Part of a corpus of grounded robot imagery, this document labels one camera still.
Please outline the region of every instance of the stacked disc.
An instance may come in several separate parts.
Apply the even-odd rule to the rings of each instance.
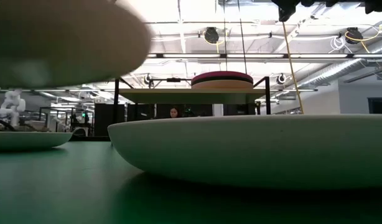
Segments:
[[[253,78],[241,72],[207,72],[194,77],[193,89],[253,88]]]

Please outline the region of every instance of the shelf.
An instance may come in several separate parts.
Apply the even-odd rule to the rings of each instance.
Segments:
[[[134,103],[247,104],[265,95],[264,89],[120,89]]]

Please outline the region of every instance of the wall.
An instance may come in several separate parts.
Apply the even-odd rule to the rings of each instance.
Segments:
[[[369,114],[368,98],[382,97],[382,85],[339,85],[342,114]]]
[[[302,98],[304,114],[340,114],[338,82],[334,81],[329,86],[318,86],[318,91],[303,92]],[[299,100],[281,100],[279,105],[271,105],[271,113],[278,113],[300,107]]]

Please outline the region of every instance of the spotlight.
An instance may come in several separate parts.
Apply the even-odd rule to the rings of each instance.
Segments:
[[[276,81],[278,85],[283,85],[286,81],[286,76],[283,73],[281,73],[279,76],[277,76]]]
[[[207,42],[211,44],[217,44],[218,33],[216,31],[216,27],[207,27],[204,38]]]
[[[348,42],[349,44],[358,44],[360,43],[360,41],[357,40],[362,40],[363,35],[360,33],[360,31],[358,31],[357,27],[349,27],[347,28],[347,35],[345,36],[345,38],[346,42]]]
[[[151,77],[148,74],[144,77],[144,84],[149,85],[149,80],[151,80]]]

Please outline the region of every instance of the green tabletop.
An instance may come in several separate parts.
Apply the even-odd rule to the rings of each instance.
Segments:
[[[143,173],[109,142],[70,142],[0,153],[0,223],[382,223],[382,189],[192,184]]]

